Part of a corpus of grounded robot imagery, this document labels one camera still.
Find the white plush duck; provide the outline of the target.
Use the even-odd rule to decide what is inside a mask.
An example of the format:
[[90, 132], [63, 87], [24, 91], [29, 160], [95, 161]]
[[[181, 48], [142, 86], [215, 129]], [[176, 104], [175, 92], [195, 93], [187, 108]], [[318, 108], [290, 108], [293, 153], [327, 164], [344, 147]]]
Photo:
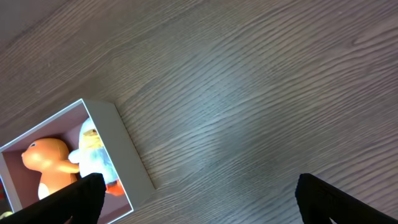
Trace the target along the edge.
[[125, 194], [116, 169], [91, 118], [85, 120], [79, 132], [78, 149], [72, 151], [68, 159], [79, 165], [81, 177], [99, 173], [103, 175], [106, 193], [116, 197]]

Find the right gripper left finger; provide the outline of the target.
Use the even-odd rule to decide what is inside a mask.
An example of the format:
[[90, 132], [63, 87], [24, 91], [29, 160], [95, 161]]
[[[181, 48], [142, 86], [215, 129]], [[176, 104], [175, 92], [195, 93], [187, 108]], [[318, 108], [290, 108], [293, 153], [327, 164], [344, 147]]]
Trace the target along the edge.
[[103, 208], [105, 193], [103, 175], [90, 174], [1, 219], [1, 223], [97, 223]]

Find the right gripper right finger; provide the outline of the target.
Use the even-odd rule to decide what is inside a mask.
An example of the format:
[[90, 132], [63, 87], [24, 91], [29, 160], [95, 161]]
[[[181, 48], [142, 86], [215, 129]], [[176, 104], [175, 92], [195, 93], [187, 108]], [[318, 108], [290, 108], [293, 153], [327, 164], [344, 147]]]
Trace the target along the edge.
[[295, 198], [304, 224], [397, 224], [396, 219], [309, 173], [300, 174]]

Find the orange dinosaur toy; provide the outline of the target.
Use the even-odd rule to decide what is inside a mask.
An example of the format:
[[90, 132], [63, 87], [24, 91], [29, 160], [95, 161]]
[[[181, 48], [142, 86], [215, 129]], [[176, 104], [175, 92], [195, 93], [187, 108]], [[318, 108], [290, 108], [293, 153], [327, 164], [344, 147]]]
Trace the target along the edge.
[[70, 162], [68, 156], [67, 145], [55, 138], [37, 139], [22, 153], [23, 164], [41, 173], [37, 193], [40, 200], [77, 181], [79, 165]]

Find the yellow wooden rattle toy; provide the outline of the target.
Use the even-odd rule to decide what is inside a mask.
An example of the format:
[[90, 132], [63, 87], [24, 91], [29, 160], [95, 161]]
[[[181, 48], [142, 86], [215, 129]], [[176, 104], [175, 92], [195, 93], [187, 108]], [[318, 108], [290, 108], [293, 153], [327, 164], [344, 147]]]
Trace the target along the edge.
[[3, 214], [0, 215], [0, 220], [2, 220], [3, 218], [6, 218], [12, 214], [13, 214], [13, 212], [11, 212], [11, 211], [4, 212]]

